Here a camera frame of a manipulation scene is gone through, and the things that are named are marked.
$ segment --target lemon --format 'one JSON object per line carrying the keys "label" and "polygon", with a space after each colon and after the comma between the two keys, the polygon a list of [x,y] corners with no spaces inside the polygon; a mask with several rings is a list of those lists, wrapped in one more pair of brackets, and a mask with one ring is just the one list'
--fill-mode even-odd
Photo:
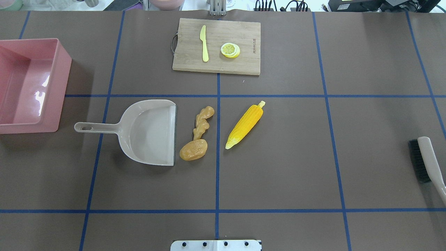
{"label": "lemon", "polygon": [[236,44],[234,44],[234,45],[235,45],[234,55],[232,55],[232,56],[230,56],[228,58],[235,59],[236,57],[238,57],[240,55],[240,47],[238,45],[236,45]]}
{"label": "lemon", "polygon": [[222,54],[227,58],[236,58],[240,55],[240,47],[233,43],[225,43],[221,47]]}

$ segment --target metal bracket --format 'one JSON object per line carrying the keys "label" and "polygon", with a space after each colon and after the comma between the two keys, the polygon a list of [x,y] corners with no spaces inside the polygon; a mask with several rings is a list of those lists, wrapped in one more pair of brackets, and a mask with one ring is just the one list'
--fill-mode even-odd
{"label": "metal bracket", "polygon": [[173,36],[173,38],[172,38],[172,42],[170,43],[170,50],[172,51],[172,54],[175,56],[175,51],[173,50],[173,41],[175,40],[175,37],[177,38],[177,43],[178,43],[178,31],[177,31],[177,33],[175,34],[175,36]]}
{"label": "metal bracket", "polygon": [[226,0],[207,0],[211,5],[209,13],[211,16],[225,16],[226,15]]}
{"label": "metal bracket", "polygon": [[174,241],[170,251],[261,251],[261,240]]}

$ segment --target black bristles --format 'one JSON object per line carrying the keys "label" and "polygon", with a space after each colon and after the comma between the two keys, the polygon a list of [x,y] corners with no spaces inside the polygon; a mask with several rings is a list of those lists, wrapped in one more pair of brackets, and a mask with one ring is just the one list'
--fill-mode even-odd
{"label": "black bristles", "polygon": [[420,146],[418,140],[414,139],[409,141],[410,159],[412,161],[415,175],[420,183],[426,183],[430,181],[429,175],[424,165],[423,156],[421,155]]}

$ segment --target cutting board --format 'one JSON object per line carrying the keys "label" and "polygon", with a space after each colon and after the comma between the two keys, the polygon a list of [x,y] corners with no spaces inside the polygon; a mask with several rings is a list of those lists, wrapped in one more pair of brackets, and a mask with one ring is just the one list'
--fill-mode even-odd
{"label": "cutting board", "polygon": [[[203,25],[206,25],[208,62],[202,60]],[[220,48],[227,42],[240,47],[237,58],[221,54]],[[172,69],[260,75],[260,23],[180,18]]]}

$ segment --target ginger root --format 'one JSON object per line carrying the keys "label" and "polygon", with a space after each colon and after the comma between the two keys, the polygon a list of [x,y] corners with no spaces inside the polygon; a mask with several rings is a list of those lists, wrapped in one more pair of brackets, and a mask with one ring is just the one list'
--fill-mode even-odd
{"label": "ginger root", "polygon": [[206,119],[212,117],[215,111],[214,108],[207,106],[201,109],[200,114],[197,115],[195,119],[195,129],[194,129],[194,140],[201,138],[203,133],[209,129],[209,123]]}
{"label": "ginger root", "polygon": [[194,140],[187,143],[180,150],[180,157],[183,160],[190,161],[203,157],[207,151],[207,142],[201,139],[203,133],[209,129],[209,123],[206,119],[212,117],[214,108],[207,106],[195,118]]}

